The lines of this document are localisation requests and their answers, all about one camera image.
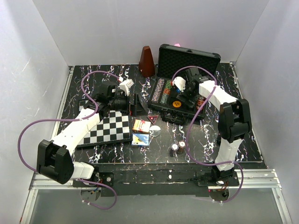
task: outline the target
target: marble surface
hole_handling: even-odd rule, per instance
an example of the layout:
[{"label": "marble surface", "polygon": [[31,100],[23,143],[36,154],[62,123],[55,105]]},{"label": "marble surface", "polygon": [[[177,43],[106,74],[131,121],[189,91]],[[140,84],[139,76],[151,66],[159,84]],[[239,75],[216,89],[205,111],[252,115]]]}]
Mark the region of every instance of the marble surface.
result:
[{"label": "marble surface", "polygon": [[[112,72],[123,78],[131,78],[134,86],[131,87],[131,95],[138,93],[142,104],[147,107],[152,88],[156,81],[155,77],[144,78],[138,71],[138,65],[95,65],[75,66],[71,85],[67,94],[62,118],[75,118],[78,114],[78,101],[86,98],[80,90],[80,82],[84,75],[95,70]],[[240,92],[228,63],[219,64],[215,73],[218,84],[234,97],[240,98]],[[96,74],[89,77],[85,82],[85,91],[94,94],[100,88],[103,80],[109,80],[107,75]],[[148,111],[149,115],[159,114],[158,111]],[[146,116],[137,119],[147,120]],[[189,163],[190,158],[186,153],[170,157],[170,145],[180,140],[185,140],[189,123],[184,126],[173,125],[161,120],[159,116],[156,125],[161,127],[161,135],[151,139],[149,147],[131,147],[130,142],[102,145],[95,147],[77,148],[73,156],[74,161],[85,161],[93,163]],[[213,105],[208,103],[206,117],[197,121],[192,126],[190,134],[190,152],[199,161],[213,162],[217,156],[219,146],[216,144],[218,134],[218,112]],[[62,131],[68,124],[61,123],[58,132]],[[257,148],[253,133],[246,134],[240,145],[236,161],[262,161]]]}]

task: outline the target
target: wooden object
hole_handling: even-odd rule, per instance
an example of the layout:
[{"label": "wooden object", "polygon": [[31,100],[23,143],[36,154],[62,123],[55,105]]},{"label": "wooden object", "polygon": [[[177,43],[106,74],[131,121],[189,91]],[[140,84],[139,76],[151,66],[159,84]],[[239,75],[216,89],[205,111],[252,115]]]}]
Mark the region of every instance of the wooden object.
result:
[{"label": "wooden object", "polygon": [[139,71],[143,77],[150,77],[155,74],[154,59],[149,46],[144,46],[142,49]]}]

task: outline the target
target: red triangle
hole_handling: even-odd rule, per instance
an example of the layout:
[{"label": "red triangle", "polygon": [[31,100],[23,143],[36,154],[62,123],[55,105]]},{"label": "red triangle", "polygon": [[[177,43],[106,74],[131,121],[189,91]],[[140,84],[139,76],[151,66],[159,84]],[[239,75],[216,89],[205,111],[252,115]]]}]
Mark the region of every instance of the red triangle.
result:
[{"label": "red triangle", "polygon": [[154,125],[158,120],[159,115],[148,116],[149,121]]}]

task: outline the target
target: black box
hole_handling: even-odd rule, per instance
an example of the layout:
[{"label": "black box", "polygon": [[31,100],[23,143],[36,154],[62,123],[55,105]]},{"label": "black box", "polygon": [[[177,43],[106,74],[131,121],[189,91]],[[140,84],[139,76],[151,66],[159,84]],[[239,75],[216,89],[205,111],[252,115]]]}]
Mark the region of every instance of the black box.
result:
[{"label": "black box", "polygon": [[[193,49],[187,49],[182,47],[176,47],[171,46],[168,44],[162,44],[159,48],[159,60],[158,60],[158,70],[157,70],[157,80],[155,82],[153,91],[151,93],[151,96],[148,101],[148,107],[151,109],[162,111],[161,114],[162,117],[168,117],[168,121],[172,121],[174,123],[182,124],[186,118],[193,118],[197,108],[196,106],[194,109],[190,109],[185,105],[181,105],[179,108],[174,107],[173,102],[179,101],[176,99],[177,91],[172,88],[171,93],[168,97],[167,104],[162,105],[160,103],[163,89],[166,85],[166,82],[168,80],[172,79],[172,76],[174,73],[186,66],[199,66],[206,70],[208,70],[210,73],[214,74],[216,72],[216,68],[218,66],[218,63],[220,62],[220,55],[216,53],[208,53],[204,51],[198,51]],[[177,76],[181,76],[185,79],[185,71],[181,71],[178,73]],[[206,76],[207,74],[204,71],[199,71],[203,76]],[[162,92],[160,94],[158,103],[152,102],[153,94],[155,92],[157,83],[159,79],[164,79],[164,85],[162,88]],[[206,106],[203,108],[203,110],[199,113],[198,119],[203,119],[205,117],[206,112]],[[180,121],[175,122],[175,117],[178,117]]]}]

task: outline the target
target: checkerboard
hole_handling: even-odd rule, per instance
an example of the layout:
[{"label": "checkerboard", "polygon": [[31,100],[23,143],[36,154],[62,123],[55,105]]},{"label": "checkerboard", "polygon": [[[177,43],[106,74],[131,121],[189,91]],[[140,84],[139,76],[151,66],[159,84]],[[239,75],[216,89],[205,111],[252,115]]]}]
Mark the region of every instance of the checkerboard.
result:
[{"label": "checkerboard", "polygon": [[[79,112],[87,102],[88,100],[79,101]],[[109,116],[93,127],[77,147],[132,141],[130,120],[128,115],[122,115],[119,111],[110,111]]]}]

